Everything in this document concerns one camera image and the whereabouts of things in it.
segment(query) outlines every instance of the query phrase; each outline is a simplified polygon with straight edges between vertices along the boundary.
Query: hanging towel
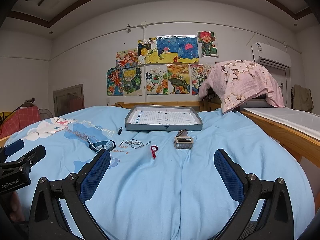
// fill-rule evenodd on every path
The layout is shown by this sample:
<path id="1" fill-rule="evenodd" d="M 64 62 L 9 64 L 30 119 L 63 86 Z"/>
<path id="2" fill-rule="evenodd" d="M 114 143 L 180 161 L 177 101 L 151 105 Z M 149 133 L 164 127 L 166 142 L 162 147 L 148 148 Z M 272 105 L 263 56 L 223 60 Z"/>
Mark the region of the hanging towel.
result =
<path id="1" fill-rule="evenodd" d="M 292 109 L 305 112 L 312 112 L 313 102 L 311 98 L 311 90 L 303 88 L 300 85 L 294 85 L 291 89 Z"/>

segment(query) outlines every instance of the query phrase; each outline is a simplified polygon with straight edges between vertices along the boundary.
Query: person's hand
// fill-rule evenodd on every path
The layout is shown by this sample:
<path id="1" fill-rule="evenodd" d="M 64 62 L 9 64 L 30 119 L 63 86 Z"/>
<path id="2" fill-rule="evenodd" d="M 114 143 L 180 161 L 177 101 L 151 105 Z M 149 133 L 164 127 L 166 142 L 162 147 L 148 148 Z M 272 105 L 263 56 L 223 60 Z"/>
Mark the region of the person's hand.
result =
<path id="1" fill-rule="evenodd" d="M 22 213 L 22 206 L 20 204 L 19 196 L 16 191 L 12 192 L 10 198 L 10 219 L 12 222 L 22 222 L 24 221 L 24 215 Z"/>

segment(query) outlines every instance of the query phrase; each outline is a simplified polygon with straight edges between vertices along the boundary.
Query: fan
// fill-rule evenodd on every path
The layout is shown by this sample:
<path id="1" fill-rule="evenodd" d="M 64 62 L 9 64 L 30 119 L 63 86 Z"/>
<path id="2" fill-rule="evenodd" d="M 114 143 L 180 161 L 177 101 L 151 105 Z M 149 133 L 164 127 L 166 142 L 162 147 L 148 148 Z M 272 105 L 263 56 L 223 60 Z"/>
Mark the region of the fan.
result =
<path id="1" fill-rule="evenodd" d="M 53 117 L 52 113 L 45 108 L 39 109 L 39 115 L 40 115 L 41 121 Z"/>

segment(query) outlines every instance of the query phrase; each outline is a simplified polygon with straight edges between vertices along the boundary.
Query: metal screw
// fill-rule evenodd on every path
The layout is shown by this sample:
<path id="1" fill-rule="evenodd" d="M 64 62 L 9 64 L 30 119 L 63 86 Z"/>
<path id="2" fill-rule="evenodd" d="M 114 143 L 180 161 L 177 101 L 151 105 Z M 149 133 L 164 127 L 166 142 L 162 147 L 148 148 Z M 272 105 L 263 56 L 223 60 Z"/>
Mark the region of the metal screw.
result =
<path id="1" fill-rule="evenodd" d="M 256 175 L 254 175 L 253 173 L 248 174 L 249 179 L 251 180 L 255 180 L 257 178 Z"/>
<path id="2" fill-rule="evenodd" d="M 44 183 L 45 182 L 45 177 L 41 177 L 40 179 L 39 179 L 39 183 Z"/>
<path id="3" fill-rule="evenodd" d="M 77 176 L 77 174 L 76 174 L 76 173 L 70 173 L 70 174 L 68 175 L 68 179 L 73 180 L 73 179 L 75 179 L 75 178 L 76 178 L 76 176 Z"/>
<path id="4" fill-rule="evenodd" d="M 280 184 L 284 184 L 284 179 L 279 178 L 279 179 L 278 179 L 278 182 L 279 182 Z"/>

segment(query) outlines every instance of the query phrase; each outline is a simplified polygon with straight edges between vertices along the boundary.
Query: bed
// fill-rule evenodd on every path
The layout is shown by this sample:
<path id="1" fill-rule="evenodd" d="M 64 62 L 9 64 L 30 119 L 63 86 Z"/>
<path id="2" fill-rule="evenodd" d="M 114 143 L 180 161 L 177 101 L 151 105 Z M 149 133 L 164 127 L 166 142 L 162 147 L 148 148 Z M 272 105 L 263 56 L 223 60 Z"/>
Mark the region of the bed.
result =
<path id="1" fill-rule="evenodd" d="M 221 104 L 203 100 L 205 111 L 214 111 L 221 108 Z M 280 142 L 296 160 L 300 163 L 302 157 L 311 161 L 320 168 L 320 141 L 312 135 L 308 135 L 300 130 L 285 125 L 285 122 L 277 122 L 270 120 L 266 116 L 260 116 L 248 110 L 240 111 L 258 126 L 260 126 L 266 134 Z M 316 211 L 320 208 L 320 193 L 315 198 Z"/>
<path id="2" fill-rule="evenodd" d="M 201 110 L 202 131 L 188 133 L 195 140 L 191 150 L 174 148 L 175 131 L 138 133 L 123 129 L 117 135 L 119 127 L 125 127 L 127 108 L 136 103 L 90 107 L 35 123 L 8 138 L 6 144 L 23 138 L 25 147 L 7 161 L 16 160 L 39 144 L 47 150 L 46 157 L 32 168 L 31 185 L 18 190 L 25 215 L 28 217 L 40 177 L 63 179 L 92 160 L 95 153 L 88 148 L 89 136 L 95 140 L 111 138 L 117 145 L 111 152 L 109 169 L 93 198 L 86 202 L 111 239 L 208 239 L 220 231 L 238 203 L 231 199 L 213 165 L 213 154 L 219 148 L 225 149 L 245 172 L 255 173 L 260 179 L 284 178 L 292 202 L 295 239 L 303 232 L 315 214 L 307 177 L 298 162 L 251 120 L 239 112 L 204 112 L 208 104 L 201 101 L 148 104 Z M 156 159 L 152 158 L 150 145 L 133 149 L 121 144 L 132 138 L 156 144 Z M 65 202 L 61 205 L 73 233 L 80 236 Z M 259 203 L 253 220 L 261 206 Z"/>

